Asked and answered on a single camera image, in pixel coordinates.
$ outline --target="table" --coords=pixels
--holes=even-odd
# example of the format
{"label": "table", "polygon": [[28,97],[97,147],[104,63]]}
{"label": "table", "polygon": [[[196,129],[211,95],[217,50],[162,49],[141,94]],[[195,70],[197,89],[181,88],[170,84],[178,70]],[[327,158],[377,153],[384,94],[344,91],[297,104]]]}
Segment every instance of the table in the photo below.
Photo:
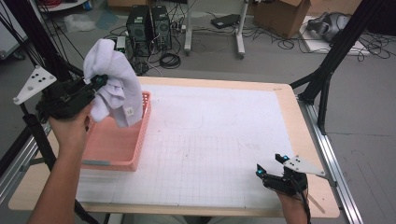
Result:
{"label": "table", "polygon": [[[321,164],[310,133],[304,122],[291,87],[287,84],[253,83],[203,79],[140,77],[142,85],[217,88],[227,90],[270,91],[276,95],[286,125],[290,145],[295,154],[311,161],[318,168]],[[49,136],[54,149],[56,141]],[[15,210],[31,210],[44,187],[49,171],[44,164],[32,166],[12,196],[9,207]],[[338,217],[339,210],[327,180],[309,175],[309,200],[312,217]],[[105,213],[179,214],[190,216],[249,216],[281,217],[278,203],[268,208],[175,206],[165,204],[82,203],[87,211]]]}

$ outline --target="white cloth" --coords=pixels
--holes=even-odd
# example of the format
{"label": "white cloth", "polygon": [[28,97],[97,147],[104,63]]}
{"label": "white cloth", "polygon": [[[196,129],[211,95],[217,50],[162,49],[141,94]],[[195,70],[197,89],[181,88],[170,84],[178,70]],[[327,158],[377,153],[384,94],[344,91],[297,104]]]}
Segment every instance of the white cloth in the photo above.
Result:
{"label": "white cloth", "polygon": [[143,97],[139,80],[124,54],[114,50],[114,41],[99,39],[84,61],[85,82],[96,75],[108,75],[107,84],[93,100],[91,116],[100,122],[111,116],[119,127],[134,125],[142,119]]}

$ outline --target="electronic device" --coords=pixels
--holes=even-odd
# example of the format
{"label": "electronic device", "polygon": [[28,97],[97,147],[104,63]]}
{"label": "electronic device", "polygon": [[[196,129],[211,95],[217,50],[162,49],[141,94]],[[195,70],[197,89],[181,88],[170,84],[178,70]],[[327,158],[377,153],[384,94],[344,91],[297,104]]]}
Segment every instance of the electronic device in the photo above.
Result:
{"label": "electronic device", "polygon": [[311,212],[304,190],[308,188],[306,173],[325,178],[324,171],[320,171],[315,165],[305,159],[295,156],[280,156],[275,154],[275,159],[283,164],[283,176],[269,175],[259,164],[257,164],[256,176],[262,180],[262,184],[271,190],[290,197],[299,196],[302,200],[307,216],[307,223],[310,223]]}
{"label": "electronic device", "polygon": [[95,93],[106,84],[107,75],[95,76],[89,84],[82,77],[61,82],[37,65],[13,100],[14,104],[20,105],[42,91],[41,99],[36,105],[39,120],[47,121],[49,116],[70,119],[88,105],[95,98]]}
{"label": "electronic device", "polygon": [[149,43],[153,39],[149,7],[134,5],[126,22],[133,55],[147,57],[150,55]]}
{"label": "electronic device", "polygon": [[219,17],[211,20],[210,22],[218,29],[222,29],[228,26],[236,25],[239,22],[239,15],[232,14],[224,17]]}
{"label": "electronic device", "polygon": [[320,17],[309,20],[307,31],[315,31],[329,43],[332,43],[339,33],[344,30],[349,18],[339,12],[324,12]]}
{"label": "electronic device", "polygon": [[151,8],[152,23],[154,25],[154,38],[157,50],[172,48],[170,20],[166,6]]}

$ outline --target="white stand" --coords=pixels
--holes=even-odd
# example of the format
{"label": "white stand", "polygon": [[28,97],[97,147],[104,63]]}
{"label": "white stand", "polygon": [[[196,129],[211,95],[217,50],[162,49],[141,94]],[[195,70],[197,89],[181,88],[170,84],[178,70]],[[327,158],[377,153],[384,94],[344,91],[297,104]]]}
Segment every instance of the white stand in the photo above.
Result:
{"label": "white stand", "polygon": [[40,91],[46,89],[56,81],[56,77],[47,72],[43,67],[36,65],[33,73],[28,77],[26,83],[17,97],[14,97],[14,104],[20,105],[30,99]]}
{"label": "white stand", "polygon": [[[191,1],[188,0],[188,8],[191,8]],[[238,54],[241,56],[241,59],[245,57],[245,47],[244,41],[242,37],[242,30],[244,28],[245,17],[248,11],[248,0],[244,0],[242,11],[241,11],[241,19],[239,21],[239,26],[235,31],[236,43],[238,46]],[[192,39],[192,26],[191,26],[191,12],[192,10],[188,10],[187,12],[187,25],[186,25],[186,40],[184,42],[184,51],[189,56],[191,51],[191,39]]]}

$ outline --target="floor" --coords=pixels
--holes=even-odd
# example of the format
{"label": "floor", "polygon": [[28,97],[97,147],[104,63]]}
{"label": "floor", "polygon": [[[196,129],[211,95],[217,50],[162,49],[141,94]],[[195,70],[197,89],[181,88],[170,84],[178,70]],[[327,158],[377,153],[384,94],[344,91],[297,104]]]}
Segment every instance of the floor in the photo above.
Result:
{"label": "floor", "polygon": [[[115,16],[103,5],[89,12],[77,7],[52,16],[56,21],[61,21],[64,16],[73,13],[89,15],[100,27],[88,32],[67,34],[82,55],[98,38],[109,35],[112,29],[124,25],[126,21],[125,17]],[[211,15],[207,15],[196,22],[209,26],[211,18]],[[247,17],[249,27],[252,26],[251,20],[251,17]],[[145,76],[291,83],[315,71],[326,56],[302,53],[297,41],[294,41],[294,48],[282,49],[279,46],[289,43],[279,42],[264,34],[253,37],[244,38],[246,55],[241,60],[235,53],[236,44],[232,35],[208,31],[195,33],[190,56],[186,56],[183,51],[178,54],[180,67],[172,70],[158,67],[159,71],[150,69]],[[61,39],[65,43],[64,36],[61,35]],[[66,44],[64,47],[70,62],[81,67],[82,60],[71,45]],[[390,42],[385,49],[396,52],[396,44]],[[392,172],[396,160],[396,90],[392,85],[396,81],[393,75],[396,57],[390,55],[388,59],[381,59],[371,55],[362,62],[361,59],[347,56],[335,71],[330,88],[326,130],[363,222],[396,223],[396,181]],[[18,94],[32,69],[28,60],[8,58],[0,61],[0,157],[24,127],[22,112],[12,104],[12,98]],[[295,93],[303,90],[304,87],[298,88]],[[35,100],[32,100],[28,108],[32,109],[34,105]],[[29,212],[9,210],[7,200],[9,196],[0,205],[1,222],[24,223]],[[104,214],[93,215],[101,222],[105,218]],[[132,217],[125,216],[123,223],[132,223]],[[284,223],[284,220],[256,218],[252,223]],[[312,223],[347,222],[345,216],[341,215],[336,219],[314,218]]]}

